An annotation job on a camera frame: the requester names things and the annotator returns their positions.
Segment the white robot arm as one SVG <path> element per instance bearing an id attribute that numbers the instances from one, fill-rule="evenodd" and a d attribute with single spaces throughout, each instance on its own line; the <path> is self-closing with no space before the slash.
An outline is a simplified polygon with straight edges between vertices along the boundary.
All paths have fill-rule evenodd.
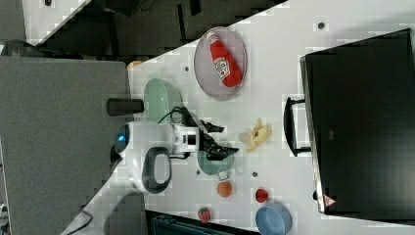
<path id="1" fill-rule="evenodd" d="M 222 146 L 200 124 L 132 121 L 117 134 L 114 150 L 121 157 L 109 179 L 60 235 L 105 235 L 105 223 L 131 193 L 159 194 L 169 185 L 156 180 L 157 162 L 203 151 L 211 161 L 238 152 Z"/>

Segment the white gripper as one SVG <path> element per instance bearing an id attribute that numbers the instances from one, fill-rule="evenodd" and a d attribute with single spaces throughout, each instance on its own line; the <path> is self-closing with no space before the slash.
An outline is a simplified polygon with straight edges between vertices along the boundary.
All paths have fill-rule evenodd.
<path id="1" fill-rule="evenodd" d="M 201 130 L 206 133 L 221 133 L 224 131 L 224 127 L 203 120 Z M 201 131 L 198 127 L 180 124 L 173 125 L 173 153 L 175 155 L 197 153 L 200 149 Z M 220 146 L 218 144 L 205 147 L 207 158 L 210 161 L 222 161 L 238 151 L 238 148 Z"/>

